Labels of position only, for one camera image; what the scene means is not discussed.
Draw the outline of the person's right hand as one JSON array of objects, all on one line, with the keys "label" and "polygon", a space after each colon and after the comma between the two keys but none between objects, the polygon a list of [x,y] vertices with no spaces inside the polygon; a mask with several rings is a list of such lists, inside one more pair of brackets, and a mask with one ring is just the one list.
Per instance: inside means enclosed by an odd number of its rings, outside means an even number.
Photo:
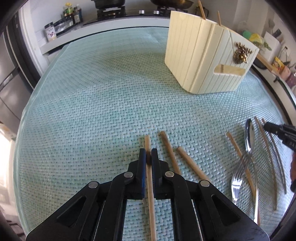
[{"label": "person's right hand", "polygon": [[290,179],[291,179],[291,186],[290,189],[292,192],[295,193],[296,189],[296,153],[294,152],[292,155],[292,162],[290,165]]}]

